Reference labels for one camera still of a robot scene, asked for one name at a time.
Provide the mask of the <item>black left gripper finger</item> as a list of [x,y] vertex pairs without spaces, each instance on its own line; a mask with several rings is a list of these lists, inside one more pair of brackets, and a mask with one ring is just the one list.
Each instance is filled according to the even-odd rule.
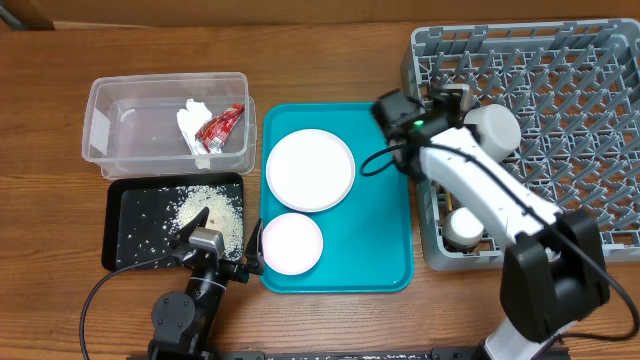
[[209,215],[209,208],[203,208],[189,223],[179,229],[169,241],[171,248],[178,248],[181,243],[188,243],[189,237],[198,227],[205,227]]
[[245,269],[254,275],[262,275],[264,273],[263,231],[264,222],[259,219],[244,249]]

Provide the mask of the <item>pink bowl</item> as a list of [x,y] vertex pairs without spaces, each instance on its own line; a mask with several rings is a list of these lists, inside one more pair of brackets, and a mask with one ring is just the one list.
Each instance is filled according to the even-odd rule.
[[270,221],[262,237],[264,259],[275,272],[294,276],[311,270],[319,261],[324,239],[308,216],[286,213]]

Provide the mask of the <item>pile of rice grains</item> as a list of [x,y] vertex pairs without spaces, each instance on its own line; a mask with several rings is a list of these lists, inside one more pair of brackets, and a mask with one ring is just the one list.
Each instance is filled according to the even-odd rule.
[[192,185],[128,190],[121,198],[115,264],[125,267],[171,252],[169,241],[203,208],[206,228],[223,234],[225,257],[237,260],[244,244],[242,187]]

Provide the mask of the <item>grey bowl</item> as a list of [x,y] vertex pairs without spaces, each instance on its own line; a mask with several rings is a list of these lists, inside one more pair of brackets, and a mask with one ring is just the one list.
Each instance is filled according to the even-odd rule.
[[464,123],[476,126],[481,148],[496,162],[503,161],[520,146],[520,126],[505,106],[491,104],[471,110]]

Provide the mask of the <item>pink round plate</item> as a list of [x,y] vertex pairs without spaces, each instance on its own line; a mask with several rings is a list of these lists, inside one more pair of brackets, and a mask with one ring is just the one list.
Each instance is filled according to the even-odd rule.
[[355,182],[355,159],[338,136],[320,129],[286,135],[271,149],[266,182],[286,207],[307,213],[340,203]]

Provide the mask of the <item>red snack wrapper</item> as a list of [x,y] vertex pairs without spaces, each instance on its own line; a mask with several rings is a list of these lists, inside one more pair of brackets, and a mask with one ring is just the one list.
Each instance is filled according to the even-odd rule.
[[232,130],[245,112],[242,104],[232,104],[223,113],[212,117],[195,135],[208,153],[218,152],[226,143]]

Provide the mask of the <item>white cup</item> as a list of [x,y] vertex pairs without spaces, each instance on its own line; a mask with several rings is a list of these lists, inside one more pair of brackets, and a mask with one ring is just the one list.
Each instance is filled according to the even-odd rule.
[[484,231],[480,220],[467,207],[461,207],[447,215],[443,237],[450,246],[466,251],[480,242]]

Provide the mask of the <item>white tissue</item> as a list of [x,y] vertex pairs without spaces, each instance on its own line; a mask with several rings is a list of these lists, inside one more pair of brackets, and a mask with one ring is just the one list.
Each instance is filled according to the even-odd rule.
[[185,109],[180,109],[176,117],[180,132],[191,154],[196,156],[196,167],[201,170],[209,169],[209,152],[201,142],[196,139],[196,134],[203,125],[212,119],[213,115],[211,111],[204,103],[197,102],[194,99],[188,99],[185,104]]

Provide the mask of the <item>wooden chopstick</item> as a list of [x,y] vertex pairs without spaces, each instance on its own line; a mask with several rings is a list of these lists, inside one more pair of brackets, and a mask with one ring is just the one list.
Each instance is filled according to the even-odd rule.
[[446,204],[447,204],[448,212],[452,212],[454,209],[454,206],[453,206],[451,193],[449,191],[445,191],[445,196],[446,196]]

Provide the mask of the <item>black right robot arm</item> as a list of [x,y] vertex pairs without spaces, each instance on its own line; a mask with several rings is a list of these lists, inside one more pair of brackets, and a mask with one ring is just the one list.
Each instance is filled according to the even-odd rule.
[[465,85],[428,103],[399,90],[371,108],[397,169],[442,185],[483,224],[504,254],[506,315],[473,359],[533,359],[610,299],[599,229],[583,210],[562,211],[500,164],[518,148],[520,126],[499,104],[473,108]]

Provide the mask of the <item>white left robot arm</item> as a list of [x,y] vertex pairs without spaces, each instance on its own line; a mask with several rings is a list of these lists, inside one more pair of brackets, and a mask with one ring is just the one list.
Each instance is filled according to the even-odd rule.
[[184,291],[165,293],[154,304],[148,359],[219,359],[207,349],[207,340],[227,285],[264,273],[264,222],[256,223],[242,257],[229,260],[222,233],[206,227],[208,217],[209,210],[201,210],[170,241],[173,262],[191,276]]

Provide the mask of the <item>grey dishwasher rack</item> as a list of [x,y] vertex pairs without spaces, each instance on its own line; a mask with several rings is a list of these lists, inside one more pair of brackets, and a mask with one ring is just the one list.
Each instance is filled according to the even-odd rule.
[[504,168],[563,210],[583,208],[605,259],[639,258],[639,25],[632,19],[421,27],[402,89],[466,84],[522,131]]

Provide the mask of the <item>black rectangular tray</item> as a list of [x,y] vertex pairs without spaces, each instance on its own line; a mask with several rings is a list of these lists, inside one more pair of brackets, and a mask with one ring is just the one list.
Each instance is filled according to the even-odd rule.
[[161,257],[182,228],[179,208],[187,195],[212,190],[243,217],[243,179],[236,173],[120,179],[108,189],[101,263],[108,271]]

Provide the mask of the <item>teal plastic serving tray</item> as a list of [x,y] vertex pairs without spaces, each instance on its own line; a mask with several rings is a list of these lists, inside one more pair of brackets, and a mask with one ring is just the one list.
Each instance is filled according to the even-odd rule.
[[[381,130],[367,102],[281,104],[263,120],[262,153],[268,155],[286,135],[302,129],[328,131],[354,155],[357,168],[385,148]],[[367,165],[378,175],[357,175],[338,205],[311,219],[319,226],[324,247],[317,264],[300,275],[271,268],[261,277],[271,291],[293,293],[384,293],[404,289],[414,272],[409,184],[384,155]]]

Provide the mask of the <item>black rail at table edge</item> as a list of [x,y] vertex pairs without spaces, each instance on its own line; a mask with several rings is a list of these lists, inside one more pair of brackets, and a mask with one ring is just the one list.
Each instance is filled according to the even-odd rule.
[[262,351],[236,351],[220,354],[223,360],[469,360],[474,346],[435,347],[424,351],[373,352],[306,352],[265,353]]

